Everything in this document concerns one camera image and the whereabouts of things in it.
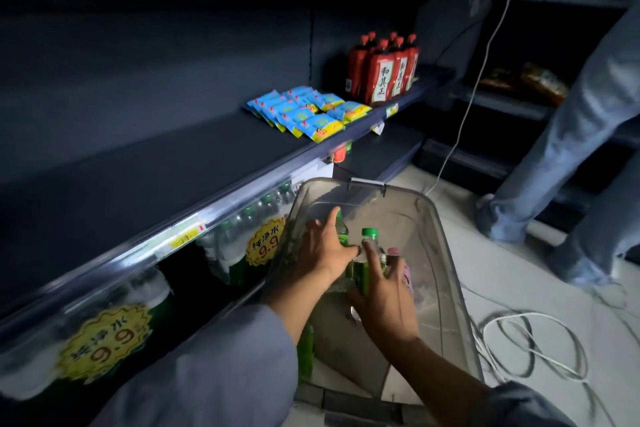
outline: white cable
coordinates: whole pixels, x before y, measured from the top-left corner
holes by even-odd
[[[506,307],[506,309],[509,309],[509,312],[501,312],[501,313],[498,313],[497,315],[492,316],[489,319],[486,319],[481,323],[481,326],[477,326],[475,322],[472,321],[472,333],[474,336],[474,340],[476,342],[476,349],[478,350],[478,353],[480,354],[480,356],[484,358],[485,361],[487,361],[487,363],[491,368],[491,373],[494,375],[494,377],[496,377],[496,379],[500,383],[506,383],[510,380],[519,380],[522,378],[528,378],[533,371],[535,358],[539,358],[549,368],[551,368],[551,370],[553,370],[553,372],[556,375],[558,375],[563,380],[568,380],[570,382],[578,383],[581,386],[583,386],[585,391],[587,391],[589,402],[591,404],[592,415],[593,415],[593,411],[594,411],[593,408],[595,406],[595,403],[597,403],[599,404],[600,408],[606,415],[612,427],[617,427],[611,414],[607,410],[607,407],[604,405],[604,402],[602,401],[602,399],[599,397],[599,395],[596,393],[596,391],[593,389],[593,387],[589,383],[589,380],[588,380],[589,359],[587,356],[587,352],[584,349],[584,346],[582,345],[580,340],[578,339],[578,336],[569,328],[569,326],[564,324],[564,322],[560,321],[558,318],[550,316],[549,314],[544,314],[543,312],[516,311],[510,307],[507,307],[501,304],[500,302],[496,302],[490,298],[483,296],[482,294],[476,293],[476,291],[469,289],[464,284],[461,284],[461,286],[466,291],[469,291],[485,300],[488,300],[489,302],[496,303],[501,307]],[[576,361],[575,361],[574,367],[567,366],[564,363],[554,358],[551,358],[550,356],[542,352],[542,350],[537,345],[533,337],[531,324],[529,323],[528,318],[548,319],[549,321],[552,321],[562,326],[566,330],[567,334],[569,334],[573,342],[573,345],[576,351]],[[516,320],[518,319],[523,320],[525,326],[522,326],[522,324],[520,324],[519,322],[516,322]],[[526,339],[528,346],[523,346],[518,341],[516,341],[512,336],[510,336],[504,328],[505,325],[513,326],[519,334],[522,334],[524,339]],[[496,358],[494,352],[489,347],[486,339],[486,331],[490,326],[498,326],[502,334],[504,334],[504,336],[514,346],[516,346],[519,350],[524,351],[529,355],[530,363],[524,374],[517,374],[510,371],[507,367],[505,367],[502,363],[500,363],[498,358]]]
[[[471,98],[469,98],[467,110],[465,111],[465,115],[462,117],[462,122],[460,122],[460,128],[458,129],[458,137],[456,138],[456,143],[454,144],[454,146],[451,148],[451,150],[445,157],[445,160],[442,163],[442,167],[440,167],[440,172],[438,172],[438,176],[436,177],[436,182],[433,184],[433,186],[431,186],[431,188],[427,192],[424,192],[424,188],[422,189],[422,194],[424,194],[425,196],[429,196],[429,193],[438,185],[438,182],[440,182],[440,176],[442,176],[442,172],[444,171],[444,166],[447,165],[449,158],[452,156],[452,154],[458,147],[458,144],[460,144],[460,135],[462,135],[462,127],[465,125],[465,120],[467,119],[467,115],[469,115],[469,110],[471,109],[471,105],[473,104],[474,99],[476,97],[478,85],[480,84],[480,80],[482,79],[482,74],[484,73],[484,67],[486,66],[487,59],[489,58],[489,49],[491,47],[491,43],[493,42],[493,38],[495,38],[495,35],[498,34],[498,30],[500,29],[500,26],[502,25],[502,22],[504,21],[504,18],[507,15],[507,10],[509,9],[510,2],[511,0],[506,0],[506,3],[504,5],[504,10],[502,11],[502,16],[500,17],[500,21],[498,22],[498,25],[495,27],[493,34],[489,38],[489,41],[486,43],[486,49],[484,51],[484,61],[482,63],[482,66],[480,67],[476,84],[474,85],[474,90],[471,92]]]

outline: white tile floor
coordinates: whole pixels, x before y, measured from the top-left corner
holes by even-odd
[[[435,177],[410,165],[389,184],[422,191]],[[545,267],[543,257],[550,246],[564,240],[564,233],[534,222],[523,245],[498,245],[482,236],[473,222],[477,199],[466,189],[440,181],[429,197],[435,202],[460,282],[484,296],[513,309],[550,314],[569,326],[585,347],[590,383],[603,400],[617,427],[638,425],[640,403],[640,267],[620,260],[615,275],[625,287],[627,312],[605,307],[588,293],[558,280]],[[476,323],[504,308],[463,291],[468,313]],[[625,297],[620,287],[600,289],[613,305]],[[624,319],[628,327],[619,319]],[[540,348],[567,365],[575,363],[568,335],[561,326],[544,319],[532,319],[533,334]],[[499,332],[488,332],[486,340],[498,358],[513,371],[523,371],[527,356]],[[495,385],[485,373],[486,382]],[[602,409],[589,415],[589,400],[578,383],[560,379],[549,367],[536,361],[530,378],[522,383],[542,393],[579,427],[607,427]]]

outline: hand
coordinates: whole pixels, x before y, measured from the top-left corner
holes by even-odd
[[[340,211],[333,208],[326,217],[326,223],[321,225],[318,220],[307,223],[307,231],[302,238],[302,245],[298,253],[296,275],[303,276],[313,273],[316,277],[326,280],[326,288],[344,272],[347,265],[360,253],[358,246],[342,246],[335,229],[335,219]]]
[[[369,297],[362,297],[356,288],[351,289],[347,297],[373,343],[391,361],[395,349],[419,339],[413,296],[403,281],[404,259],[388,256],[385,277],[378,252],[368,241],[362,245],[369,263]]]

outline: green bottle cap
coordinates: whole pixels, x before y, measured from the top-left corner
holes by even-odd
[[[362,229],[362,236],[363,237],[370,237],[373,238],[374,240],[378,239],[378,230],[375,228],[363,228]]]

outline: jeans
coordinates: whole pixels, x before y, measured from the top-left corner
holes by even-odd
[[[578,165],[618,125],[640,114],[640,1],[589,56],[576,83],[522,162],[476,213],[476,225],[498,241],[523,241],[527,225]],[[572,284],[611,281],[613,259],[640,243],[640,151],[605,189],[562,245],[547,257]]]

